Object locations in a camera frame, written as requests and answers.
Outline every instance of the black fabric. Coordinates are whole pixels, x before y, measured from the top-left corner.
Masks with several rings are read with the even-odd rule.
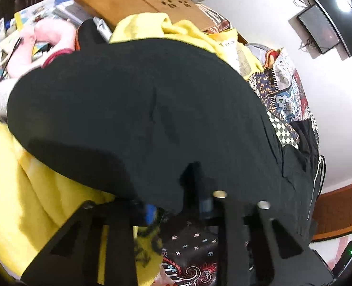
[[[77,39],[81,49],[106,44],[106,41],[99,34],[93,19],[88,19],[79,26],[77,30]]]
[[[249,85],[204,49],[146,39],[60,56],[16,84],[8,126],[62,175],[173,213],[183,204],[180,177],[199,161],[219,189],[268,200],[308,233],[306,149],[282,149]]]

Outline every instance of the black and white checkered pattern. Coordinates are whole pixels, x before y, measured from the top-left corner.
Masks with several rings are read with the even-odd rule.
[[[297,141],[292,137],[290,131],[287,129],[285,124],[283,124],[283,122],[281,122],[278,118],[276,118],[269,111],[267,111],[267,115],[270,118],[272,126],[274,126],[274,128],[275,128],[276,136],[278,137],[282,146],[290,144],[293,147],[298,148]]]

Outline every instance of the yellow cloth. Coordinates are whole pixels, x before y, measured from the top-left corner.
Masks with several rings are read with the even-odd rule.
[[[117,24],[110,43],[145,38],[167,38],[189,43],[215,53],[227,62],[227,55],[219,43],[201,32],[188,20],[172,24],[165,13],[141,13],[128,16]]]
[[[100,204],[113,199],[111,194],[49,169],[21,147],[7,125],[0,123],[0,261],[15,274],[21,276],[82,202]],[[136,262],[140,286],[151,285],[159,270],[162,257],[150,248],[150,240],[157,232],[137,238],[151,259],[145,270],[142,262]]]
[[[252,54],[251,50],[239,42],[237,42],[237,54],[239,59],[239,74],[245,80],[248,80],[254,73],[264,71],[262,63]]]

